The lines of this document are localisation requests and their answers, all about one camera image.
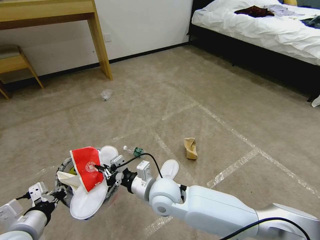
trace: white slipper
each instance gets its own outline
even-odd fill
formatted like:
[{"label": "white slipper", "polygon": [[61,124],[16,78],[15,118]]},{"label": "white slipper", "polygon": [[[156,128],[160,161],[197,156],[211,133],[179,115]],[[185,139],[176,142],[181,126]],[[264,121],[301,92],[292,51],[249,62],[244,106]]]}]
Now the white slipper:
[{"label": "white slipper", "polygon": [[320,95],[315,100],[313,100],[312,103],[311,103],[312,107],[316,107],[318,105],[320,105]]},{"label": "white slipper", "polygon": [[98,184],[88,193],[84,187],[80,185],[71,199],[71,216],[79,220],[92,217],[103,204],[107,191],[108,186],[106,179],[103,179],[102,183]]},{"label": "white slipper", "polygon": [[178,171],[179,171],[179,163],[174,159],[165,161],[160,169],[161,175],[164,178],[170,178],[170,179],[174,179]]},{"label": "white slipper", "polygon": [[[104,146],[99,151],[100,164],[110,165],[110,160],[118,155],[118,150],[112,146]],[[76,219],[88,219],[92,217],[101,207],[106,199],[108,191],[107,182],[103,179],[102,183],[95,186],[90,192],[86,192],[80,185],[74,192],[70,202],[70,214]]]},{"label": "white slipper", "polygon": [[118,150],[113,146],[103,146],[99,152],[100,164],[110,166],[110,160],[118,156]]}]

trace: red paper bag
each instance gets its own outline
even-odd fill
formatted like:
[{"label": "red paper bag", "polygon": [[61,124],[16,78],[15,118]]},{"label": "red paper bag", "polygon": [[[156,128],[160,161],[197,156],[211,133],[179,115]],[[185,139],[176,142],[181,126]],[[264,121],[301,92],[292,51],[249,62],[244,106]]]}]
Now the red paper bag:
[{"label": "red paper bag", "polygon": [[70,155],[84,188],[89,192],[102,182],[103,174],[94,165],[100,165],[99,152],[94,147],[71,150]]}]

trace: crumpled brown paper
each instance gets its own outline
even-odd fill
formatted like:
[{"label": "crumpled brown paper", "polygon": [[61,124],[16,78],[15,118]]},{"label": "crumpled brown paper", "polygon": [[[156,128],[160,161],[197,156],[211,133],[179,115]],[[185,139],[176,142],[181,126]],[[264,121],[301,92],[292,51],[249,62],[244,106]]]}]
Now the crumpled brown paper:
[{"label": "crumpled brown paper", "polygon": [[184,139],[184,147],[186,148],[188,159],[196,160],[198,158],[198,154],[196,151],[195,138],[185,138]]}]

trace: white bedsheet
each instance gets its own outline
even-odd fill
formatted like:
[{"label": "white bedsheet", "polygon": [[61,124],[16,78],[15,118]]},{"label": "white bedsheet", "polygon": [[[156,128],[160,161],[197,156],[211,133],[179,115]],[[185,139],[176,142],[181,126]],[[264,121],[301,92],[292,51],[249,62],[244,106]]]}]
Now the white bedsheet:
[{"label": "white bedsheet", "polygon": [[320,29],[305,26],[300,19],[320,15],[319,9],[285,5],[300,17],[253,18],[234,11],[256,5],[280,4],[277,0],[215,0],[195,11],[192,23],[227,36],[320,66]]}]

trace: wooden stool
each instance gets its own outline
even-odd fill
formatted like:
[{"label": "wooden stool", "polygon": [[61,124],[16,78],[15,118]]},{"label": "wooden stool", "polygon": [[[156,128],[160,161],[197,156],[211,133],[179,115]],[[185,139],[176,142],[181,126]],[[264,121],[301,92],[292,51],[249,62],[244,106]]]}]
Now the wooden stool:
[{"label": "wooden stool", "polygon": [[[22,50],[18,46],[0,46],[0,74],[24,68],[29,68],[30,72],[35,77],[40,87],[44,88],[36,72],[30,65],[27,57],[23,54]],[[0,92],[5,96],[6,99],[9,99],[9,93],[4,88],[4,85],[1,81]]]}]

